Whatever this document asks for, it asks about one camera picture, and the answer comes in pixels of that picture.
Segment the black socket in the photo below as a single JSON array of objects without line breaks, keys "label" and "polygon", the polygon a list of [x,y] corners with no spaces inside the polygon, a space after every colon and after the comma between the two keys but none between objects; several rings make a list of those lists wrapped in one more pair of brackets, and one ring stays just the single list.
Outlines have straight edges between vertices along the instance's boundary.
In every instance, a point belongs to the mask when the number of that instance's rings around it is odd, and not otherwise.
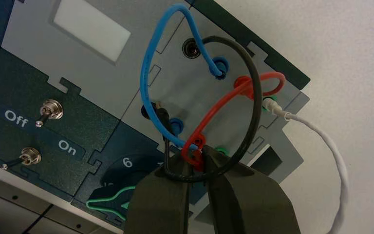
[{"label": "black socket", "polygon": [[189,38],[183,43],[183,54],[189,59],[194,59],[200,56],[200,50],[197,47],[194,38]]},{"label": "black socket", "polygon": [[[157,111],[157,107],[155,105],[154,102],[151,103],[152,105],[152,108],[154,109],[154,111]],[[147,113],[147,110],[146,108],[144,107],[144,105],[141,107],[141,115],[146,118],[146,119],[150,119],[150,117],[148,116],[148,113]]]}]

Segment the number 6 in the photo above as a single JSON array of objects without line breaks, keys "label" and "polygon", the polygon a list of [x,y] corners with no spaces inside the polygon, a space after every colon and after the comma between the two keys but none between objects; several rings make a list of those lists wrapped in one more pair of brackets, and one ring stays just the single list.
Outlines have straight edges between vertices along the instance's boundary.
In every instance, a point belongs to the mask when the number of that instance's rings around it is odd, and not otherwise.
[{"label": "number 6", "polygon": [[124,164],[124,166],[126,166],[126,167],[132,167],[132,162],[130,161],[130,159],[129,158],[127,158],[127,157],[125,157],[124,159],[123,159],[123,164]]}]

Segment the white connector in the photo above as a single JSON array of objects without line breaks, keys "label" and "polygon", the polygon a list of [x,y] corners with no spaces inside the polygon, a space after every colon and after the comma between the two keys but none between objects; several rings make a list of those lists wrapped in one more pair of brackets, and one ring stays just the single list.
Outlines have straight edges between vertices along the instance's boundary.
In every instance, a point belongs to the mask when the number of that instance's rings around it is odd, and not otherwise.
[{"label": "white connector", "polygon": [[281,108],[281,106],[279,106],[278,103],[274,101],[273,99],[265,98],[262,102],[262,105],[266,110],[270,111],[272,114],[275,114],[279,117],[283,117],[286,121],[290,120],[288,116],[290,113],[287,111],[284,111]]}]

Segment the toggle switch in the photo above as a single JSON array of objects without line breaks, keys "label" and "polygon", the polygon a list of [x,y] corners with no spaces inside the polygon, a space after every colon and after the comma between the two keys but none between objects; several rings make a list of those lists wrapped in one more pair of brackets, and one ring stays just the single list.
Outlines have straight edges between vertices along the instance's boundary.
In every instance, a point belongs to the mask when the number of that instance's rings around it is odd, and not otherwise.
[{"label": "toggle switch", "polygon": [[41,153],[35,148],[27,147],[22,149],[19,158],[2,164],[1,168],[4,170],[8,170],[8,168],[18,165],[20,163],[28,166],[31,164],[37,164],[39,162],[41,162]]},{"label": "toggle switch", "polygon": [[48,119],[60,119],[64,115],[62,105],[53,99],[46,100],[39,110],[41,117],[35,122],[35,126],[42,127]]}]

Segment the clamp jaw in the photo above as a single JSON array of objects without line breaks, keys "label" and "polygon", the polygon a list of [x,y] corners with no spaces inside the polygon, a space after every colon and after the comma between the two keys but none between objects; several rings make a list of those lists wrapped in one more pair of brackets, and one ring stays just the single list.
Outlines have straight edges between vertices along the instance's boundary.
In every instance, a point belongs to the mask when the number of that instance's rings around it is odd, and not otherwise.
[{"label": "clamp jaw", "polygon": [[[203,147],[205,170],[212,171],[228,157]],[[179,154],[169,165],[189,175],[190,165]],[[169,180],[162,167],[136,187],[129,204],[126,234],[186,234],[188,183]],[[238,163],[230,171],[206,182],[217,234],[300,234],[292,203],[279,184],[268,176]]]}]

